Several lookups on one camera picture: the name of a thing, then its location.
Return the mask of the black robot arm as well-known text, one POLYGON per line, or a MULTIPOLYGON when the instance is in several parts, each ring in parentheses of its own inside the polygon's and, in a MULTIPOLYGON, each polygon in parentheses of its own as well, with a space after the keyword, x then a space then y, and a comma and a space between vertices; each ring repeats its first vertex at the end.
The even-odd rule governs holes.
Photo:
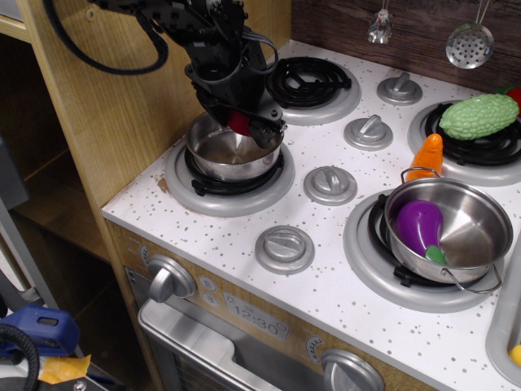
POLYGON ((282 109, 268 92, 267 78, 279 57, 266 63, 263 46, 274 44, 245 25, 241 1, 98 1, 97 6, 133 16, 151 40, 156 61, 143 68, 112 68, 90 58, 69 37, 55 4, 43 3, 46 15, 64 45, 84 63, 100 71, 126 76, 154 72, 165 65, 169 37, 190 58, 185 74, 196 97, 218 123, 266 148, 285 129, 282 109))

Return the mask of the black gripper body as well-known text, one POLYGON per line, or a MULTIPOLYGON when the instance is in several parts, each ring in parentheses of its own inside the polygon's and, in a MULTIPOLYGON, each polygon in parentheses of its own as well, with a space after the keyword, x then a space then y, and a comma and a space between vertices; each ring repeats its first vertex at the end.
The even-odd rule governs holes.
POLYGON ((265 76, 253 72, 240 63, 231 73, 222 76, 212 69, 208 79, 196 73, 195 66, 189 64, 185 74, 191 79, 196 97, 201 104, 203 97, 213 97, 248 116, 251 120, 283 121, 281 106, 274 100, 265 86, 265 76))

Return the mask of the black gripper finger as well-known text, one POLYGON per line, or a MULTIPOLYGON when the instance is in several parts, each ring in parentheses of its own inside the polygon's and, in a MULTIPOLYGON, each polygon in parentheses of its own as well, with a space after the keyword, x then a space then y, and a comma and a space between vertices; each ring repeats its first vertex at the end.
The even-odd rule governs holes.
POLYGON ((258 147, 263 149, 275 148, 282 142, 285 122, 269 122, 252 119, 248 124, 248 129, 258 147))
POLYGON ((203 97, 201 105, 205 111, 221 125, 228 125, 231 106, 213 97, 203 97))

